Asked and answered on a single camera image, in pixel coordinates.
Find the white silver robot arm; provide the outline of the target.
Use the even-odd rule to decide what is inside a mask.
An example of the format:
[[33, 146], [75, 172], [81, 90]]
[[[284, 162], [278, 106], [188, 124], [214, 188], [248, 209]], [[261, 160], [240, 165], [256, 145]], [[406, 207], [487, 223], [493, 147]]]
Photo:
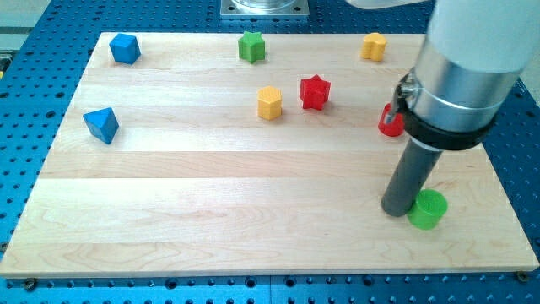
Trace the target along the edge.
[[470, 149], [538, 49], [539, 0], [437, 0], [392, 109], [423, 148]]

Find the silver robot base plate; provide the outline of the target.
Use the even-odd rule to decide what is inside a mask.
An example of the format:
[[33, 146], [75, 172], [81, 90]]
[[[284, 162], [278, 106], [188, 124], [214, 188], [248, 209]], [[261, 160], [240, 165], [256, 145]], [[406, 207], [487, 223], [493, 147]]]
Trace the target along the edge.
[[219, 0], [220, 15], [227, 17], [308, 16], [307, 0]]

